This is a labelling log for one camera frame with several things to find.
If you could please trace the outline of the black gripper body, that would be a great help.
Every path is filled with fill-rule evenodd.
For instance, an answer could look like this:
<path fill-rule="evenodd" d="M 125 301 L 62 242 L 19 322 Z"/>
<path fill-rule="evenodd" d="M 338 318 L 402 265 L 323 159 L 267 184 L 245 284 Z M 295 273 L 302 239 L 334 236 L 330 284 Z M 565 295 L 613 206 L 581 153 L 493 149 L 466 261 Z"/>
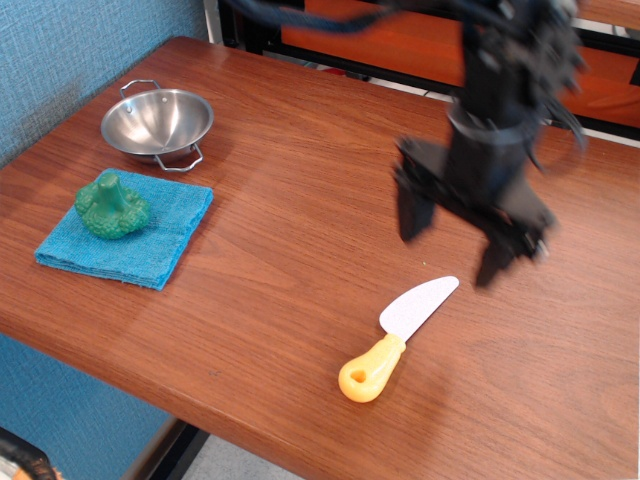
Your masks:
<path fill-rule="evenodd" d="M 466 112 L 448 114 L 447 147 L 416 137 L 397 141 L 397 185 L 417 193 L 481 229 L 488 239 L 507 237 L 517 257 L 546 253 L 545 232 L 555 217 L 533 192 L 525 161 L 539 126 L 524 120 L 499 128 Z"/>

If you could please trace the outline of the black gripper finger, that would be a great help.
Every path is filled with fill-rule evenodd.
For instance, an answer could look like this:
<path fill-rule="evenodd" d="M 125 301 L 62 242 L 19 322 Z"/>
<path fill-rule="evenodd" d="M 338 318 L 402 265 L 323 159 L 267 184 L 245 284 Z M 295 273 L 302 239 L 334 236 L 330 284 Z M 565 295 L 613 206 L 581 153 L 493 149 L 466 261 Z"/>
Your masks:
<path fill-rule="evenodd" d="M 404 242 L 412 241 L 431 226 L 435 202 L 417 193 L 410 185 L 397 185 L 397 216 L 399 235 Z"/>
<path fill-rule="evenodd" d="M 488 288 L 495 277 L 508 269 L 516 258 L 517 251 L 507 237 L 490 238 L 481 258 L 475 285 L 478 288 Z"/>

